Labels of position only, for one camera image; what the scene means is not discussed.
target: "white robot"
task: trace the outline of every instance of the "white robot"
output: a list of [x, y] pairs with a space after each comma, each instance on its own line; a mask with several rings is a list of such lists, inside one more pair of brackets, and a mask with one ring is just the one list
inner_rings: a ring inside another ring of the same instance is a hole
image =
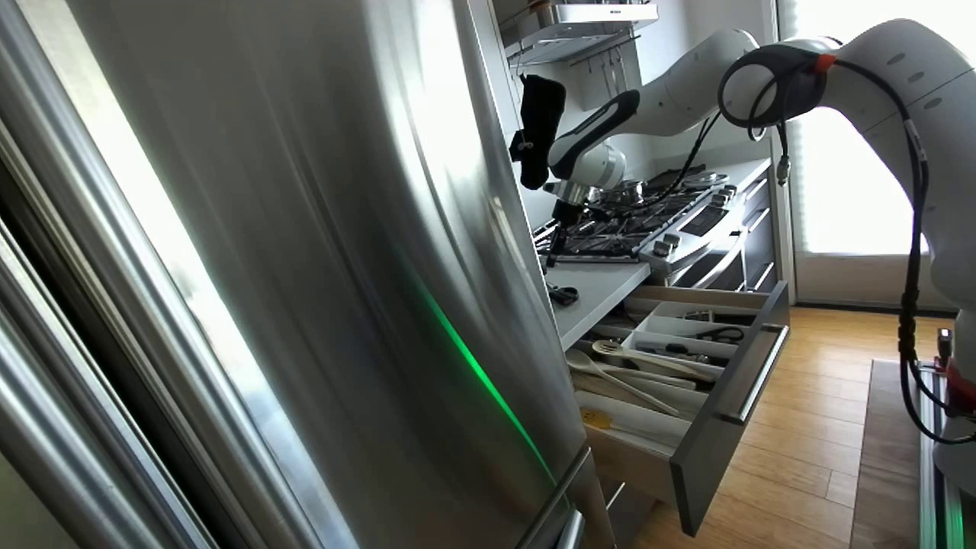
[[[609, 135], [675, 135], [708, 111], [741, 129], [769, 129], [813, 106], [833, 106], [862, 135], [914, 208], [914, 231], [929, 245], [935, 290], [957, 306], [944, 365], [955, 419], [943, 433], [917, 422], [909, 385], [907, 408], [922, 433], [943, 441], [935, 464], [976, 493], [976, 74], [963, 54], [917, 22], [886, 22], [839, 46], [830, 40], [756, 46], [741, 31], [719, 31], [686, 53], [669, 74], [594, 111], [548, 148], [565, 179], [554, 224], [572, 224], [593, 186], [622, 176]], [[904, 379], [917, 365], [913, 314], [917, 234], [904, 296]]]

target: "open drawer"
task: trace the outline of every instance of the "open drawer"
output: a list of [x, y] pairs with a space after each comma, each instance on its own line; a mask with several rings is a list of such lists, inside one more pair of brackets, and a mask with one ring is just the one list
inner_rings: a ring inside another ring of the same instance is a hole
[[[568, 351], [594, 464], [606, 482], [675, 502], [695, 533], [788, 341], [788, 285], [771, 292], [639, 288], [622, 308], [636, 326], [612, 358], [594, 354], [593, 338], [578, 341], [589, 351]], [[650, 371], [690, 359], [700, 365], [693, 376]]]

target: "wooden floor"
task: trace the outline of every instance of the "wooden floor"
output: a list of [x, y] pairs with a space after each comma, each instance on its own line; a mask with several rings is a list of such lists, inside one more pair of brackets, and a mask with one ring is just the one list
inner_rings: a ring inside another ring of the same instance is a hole
[[[944, 316], [917, 316], [917, 358]], [[872, 359], [896, 359], [896, 316], [793, 308], [790, 341], [726, 471], [698, 538], [660, 507], [634, 549], [850, 545]]]

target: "green light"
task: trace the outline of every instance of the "green light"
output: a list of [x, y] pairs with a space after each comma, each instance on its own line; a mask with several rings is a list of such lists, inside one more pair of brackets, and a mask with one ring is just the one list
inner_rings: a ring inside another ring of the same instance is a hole
[[479, 358], [467, 347], [467, 341], [460, 338], [460, 332], [454, 329], [454, 323], [447, 319], [447, 314], [437, 306], [437, 298], [430, 292], [425, 292], [428, 308], [432, 312], [437, 323], [447, 332], [454, 351], [464, 358], [464, 365], [479, 379], [479, 385], [485, 388], [485, 393], [494, 401], [494, 407], [505, 416], [505, 422], [520, 429], [520, 436], [525, 439], [525, 446], [532, 447], [532, 454], [539, 460], [545, 480], [554, 484], [554, 475], [539, 451], [539, 446], [528, 436], [525, 425], [520, 422], [514, 408], [505, 403], [505, 397], [496, 390], [496, 385], [490, 380], [490, 376], [485, 371], [485, 365], [479, 363]]

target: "stovetop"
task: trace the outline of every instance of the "stovetop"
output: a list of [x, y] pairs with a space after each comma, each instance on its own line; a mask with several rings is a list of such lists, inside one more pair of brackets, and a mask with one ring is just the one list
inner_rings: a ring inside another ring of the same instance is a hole
[[686, 221], [718, 191], [718, 176], [705, 167], [678, 182], [678, 170], [654, 179], [628, 179], [601, 191], [572, 229], [560, 231], [551, 258], [639, 258], [656, 237]]

